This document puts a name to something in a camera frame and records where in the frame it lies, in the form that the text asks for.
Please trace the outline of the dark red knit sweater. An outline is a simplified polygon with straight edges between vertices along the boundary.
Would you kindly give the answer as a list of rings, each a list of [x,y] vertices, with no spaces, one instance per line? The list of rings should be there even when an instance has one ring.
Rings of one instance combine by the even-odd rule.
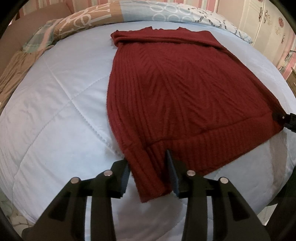
[[[107,115],[142,202],[172,191],[166,151],[204,176],[282,131],[278,99],[209,31],[147,27],[111,38]]]

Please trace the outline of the white floral wardrobe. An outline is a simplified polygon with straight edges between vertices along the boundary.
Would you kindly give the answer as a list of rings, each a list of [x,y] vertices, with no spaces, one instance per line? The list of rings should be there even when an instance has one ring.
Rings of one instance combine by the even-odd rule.
[[[288,45],[290,25],[271,1],[245,1],[239,29],[252,46],[278,67]]]

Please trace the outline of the light blue quilted bedspread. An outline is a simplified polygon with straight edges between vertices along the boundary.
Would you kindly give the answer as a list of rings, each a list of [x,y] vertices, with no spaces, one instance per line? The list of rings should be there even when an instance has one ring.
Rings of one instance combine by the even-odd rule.
[[[123,155],[106,113],[116,30],[186,28],[209,31],[295,113],[295,96],[277,68],[236,35],[201,24],[131,22],[95,27],[67,37],[32,66],[1,113],[1,190],[35,223],[72,177],[96,177]],[[295,133],[268,142],[208,174],[230,179],[256,214],[280,191],[295,167]],[[181,240],[187,200],[172,193],[141,203],[132,177],[112,199],[117,240]]]

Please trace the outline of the patterned blue beige pillow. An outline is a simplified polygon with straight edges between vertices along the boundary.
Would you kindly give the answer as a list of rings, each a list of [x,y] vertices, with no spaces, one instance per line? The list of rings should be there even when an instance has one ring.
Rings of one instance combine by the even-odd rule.
[[[22,51],[33,53],[75,33],[108,24],[161,21],[202,24],[226,30],[251,44],[252,38],[223,16],[206,9],[181,3],[159,1],[115,1],[80,10],[65,18],[54,18],[40,27]]]

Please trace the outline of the beige crumpled cloth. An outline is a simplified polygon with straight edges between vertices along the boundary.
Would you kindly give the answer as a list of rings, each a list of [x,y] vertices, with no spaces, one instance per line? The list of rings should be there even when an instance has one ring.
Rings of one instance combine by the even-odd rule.
[[[14,54],[1,75],[1,113],[30,68],[44,54],[44,52],[52,47],[53,45],[50,45],[45,49],[32,53],[17,51]]]

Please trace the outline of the brown upholstered headboard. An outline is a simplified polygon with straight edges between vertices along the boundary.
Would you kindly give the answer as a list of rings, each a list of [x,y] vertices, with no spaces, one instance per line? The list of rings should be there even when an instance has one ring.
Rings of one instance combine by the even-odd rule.
[[[39,27],[49,20],[64,18],[70,14],[66,3],[57,3],[36,10],[9,25],[1,37],[1,72],[15,52],[22,49]]]

